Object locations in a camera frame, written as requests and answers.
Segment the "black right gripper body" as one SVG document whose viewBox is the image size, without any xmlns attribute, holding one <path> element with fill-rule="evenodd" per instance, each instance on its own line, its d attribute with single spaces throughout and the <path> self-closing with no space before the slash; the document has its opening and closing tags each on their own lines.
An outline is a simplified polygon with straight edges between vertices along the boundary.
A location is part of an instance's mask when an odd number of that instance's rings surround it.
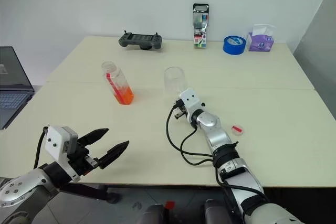
<svg viewBox="0 0 336 224">
<path fill-rule="evenodd" d="M 185 108 L 179 108 L 179 111 L 174 115 L 174 117 L 178 120 L 181 117 L 187 117 L 187 111 Z"/>
</svg>

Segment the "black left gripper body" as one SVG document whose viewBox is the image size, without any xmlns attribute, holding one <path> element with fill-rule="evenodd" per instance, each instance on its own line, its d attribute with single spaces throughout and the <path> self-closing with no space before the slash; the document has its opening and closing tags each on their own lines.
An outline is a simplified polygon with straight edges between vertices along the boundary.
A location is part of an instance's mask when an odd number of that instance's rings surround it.
<svg viewBox="0 0 336 224">
<path fill-rule="evenodd" d="M 69 165 L 79 176 L 87 175 L 100 165 L 97 158 L 89 156 L 89 150 L 86 148 L 87 145 L 93 143 L 92 141 L 77 141 L 75 150 L 67 155 Z"/>
</svg>

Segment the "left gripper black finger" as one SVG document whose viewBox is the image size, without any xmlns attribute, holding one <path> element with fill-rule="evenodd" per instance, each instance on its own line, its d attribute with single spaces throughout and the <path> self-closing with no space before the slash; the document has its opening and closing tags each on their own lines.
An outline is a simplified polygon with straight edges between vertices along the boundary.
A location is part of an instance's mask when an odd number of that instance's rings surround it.
<svg viewBox="0 0 336 224">
<path fill-rule="evenodd" d="M 87 146 L 95 143 L 96 141 L 100 140 L 107 132 L 109 131 L 108 128 L 101 128 L 101 129 L 96 129 L 88 134 L 82 136 L 77 140 L 79 144 L 82 146 Z"/>
<path fill-rule="evenodd" d="M 121 154 L 127 149 L 129 141 L 125 141 L 115 145 L 113 148 L 109 149 L 107 153 L 99 159 L 99 167 L 105 169 L 112 162 L 121 156 Z"/>
</svg>

